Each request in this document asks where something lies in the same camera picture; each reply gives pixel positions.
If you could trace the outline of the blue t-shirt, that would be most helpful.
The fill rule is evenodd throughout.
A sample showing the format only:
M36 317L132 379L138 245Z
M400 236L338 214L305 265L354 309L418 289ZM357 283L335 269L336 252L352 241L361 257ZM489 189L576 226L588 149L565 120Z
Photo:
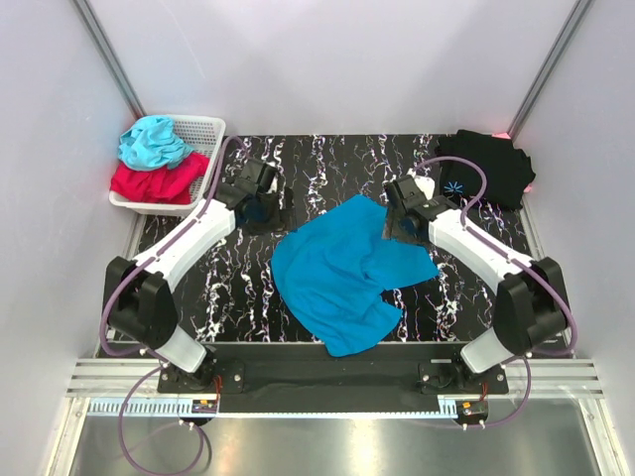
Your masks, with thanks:
M275 286L298 322L332 357L376 346L401 309L382 295L436 278L429 252L382 236L387 210L364 195L287 234L276 247Z

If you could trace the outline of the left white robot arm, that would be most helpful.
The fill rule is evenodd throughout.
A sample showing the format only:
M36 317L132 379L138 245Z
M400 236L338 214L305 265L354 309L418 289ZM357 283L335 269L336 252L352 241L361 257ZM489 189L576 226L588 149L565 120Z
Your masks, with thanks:
M290 187L266 192L259 185L224 184L217 199L199 204L160 242L131 260L117 257L109 263L103 321L158 359L159 392L242 392L244 363L190 336L180 324L173 293L199 259L235 230L262 235L295 224Z

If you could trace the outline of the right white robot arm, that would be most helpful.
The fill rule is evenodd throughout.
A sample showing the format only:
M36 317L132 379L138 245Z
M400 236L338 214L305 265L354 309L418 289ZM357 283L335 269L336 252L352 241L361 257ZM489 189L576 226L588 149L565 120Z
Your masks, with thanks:
M495 291L489 329L462 346L428 386L472 393L495 367L573 330L560 265L551 258L535 261L503 245L441 196L426 198L414 192L400 198L390 192L383 236L441 248Z

